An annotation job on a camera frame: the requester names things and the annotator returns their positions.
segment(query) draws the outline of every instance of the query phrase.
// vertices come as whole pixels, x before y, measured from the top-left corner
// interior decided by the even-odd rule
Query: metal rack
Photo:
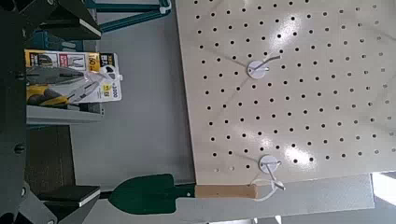
[[[101,121],[105,116],[102,104],[89,105],[90,111],[76,111],[42,106],[27,106],[29,125],[70,125]]]

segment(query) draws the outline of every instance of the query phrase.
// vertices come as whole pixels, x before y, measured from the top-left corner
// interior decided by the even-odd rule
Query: dark metal frame
[[[100,36],[95,32],[81,34],[79,21],[84,20],[93,29],[98,26],[80,0],[33,0],[23,9],[16,7],[18,0],[8,2],[11,7],[0,7],[0,27],[4,31],[0,35],[0,223],[82,223],[99,195],[83,206],[74,203],[78,197],[82,200],[95,192],[75,186],[68,189],[69,196],[61,197],[62,203],[50,205],[38,200],[24,183],[27,149],[23,49],[37,27],[48,28],[55,34],[71,29],[77,32],[70,34],[76,39],[98,39]]]

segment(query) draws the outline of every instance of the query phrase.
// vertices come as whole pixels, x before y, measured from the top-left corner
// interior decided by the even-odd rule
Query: pegboard
[[[177,1],[197,183],[396,170],[394,1]],[[248,64],[266,61],[261,79]]]

